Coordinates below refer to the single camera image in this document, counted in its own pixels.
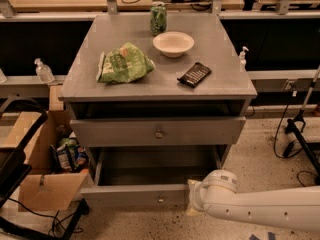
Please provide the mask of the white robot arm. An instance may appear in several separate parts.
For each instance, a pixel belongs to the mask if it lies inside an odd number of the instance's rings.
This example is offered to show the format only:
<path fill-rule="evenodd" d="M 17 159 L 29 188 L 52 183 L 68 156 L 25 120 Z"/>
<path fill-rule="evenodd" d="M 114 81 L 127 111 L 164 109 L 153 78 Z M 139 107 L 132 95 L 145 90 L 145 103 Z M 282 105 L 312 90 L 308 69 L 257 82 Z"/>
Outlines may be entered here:
<path fill-rule="evenodd" d="M 320 187 L 238 193 L 237 177 L 214 170 L 202 181 L 188 180 L 187 213 L 236 222 L 320 232 Z"/>

